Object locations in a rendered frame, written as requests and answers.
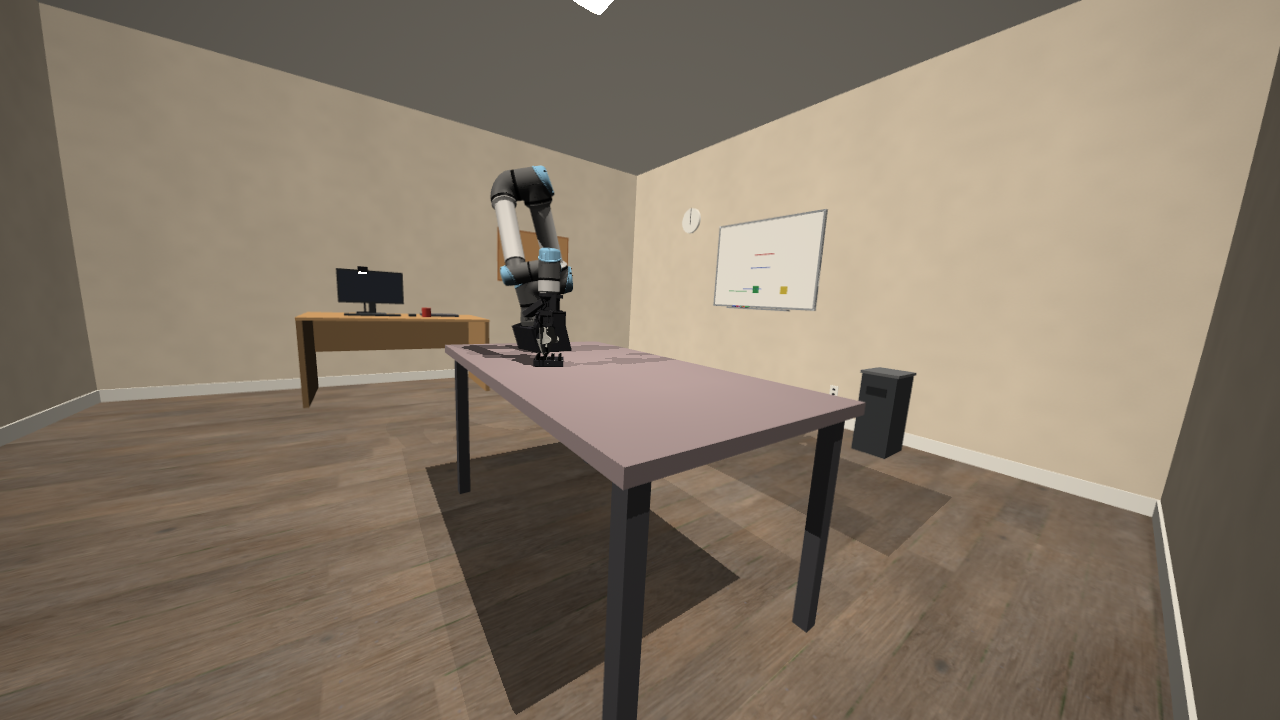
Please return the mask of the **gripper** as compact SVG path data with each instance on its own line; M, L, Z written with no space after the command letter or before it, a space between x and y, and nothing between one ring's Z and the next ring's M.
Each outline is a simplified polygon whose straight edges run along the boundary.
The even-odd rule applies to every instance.
M558 293L559 295L559 293ZM563 295L557 293L539 293L544 297L544 306L540 307L534 319L534 333L538 340L538 345L544 355L544 345L547 354L550 352L550 345L559 342L559 337L556 336L556 327L566 325L566 313L561 310L561 299ZM552 311L552 313L543 313ZM548 324L547 324L548 316ZM547 325L547 327L543 327ZM541 328L543 327L543 328Z

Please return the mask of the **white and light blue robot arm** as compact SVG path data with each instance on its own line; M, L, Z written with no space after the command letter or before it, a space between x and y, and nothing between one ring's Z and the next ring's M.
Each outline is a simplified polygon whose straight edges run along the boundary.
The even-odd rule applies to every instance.
M506 261L506 265L500 266L500 278L506 286L515 286L521 307L521 325L534 325L538 310L545 305L539 293L561 295L573 290L572 270L562 259L550 211L553 195L556 193L545 167L504 170L492 186L492 208L497 211ZM524 201L531 211L540 247L539 274L538 260L525 261L515 211L516 201Z

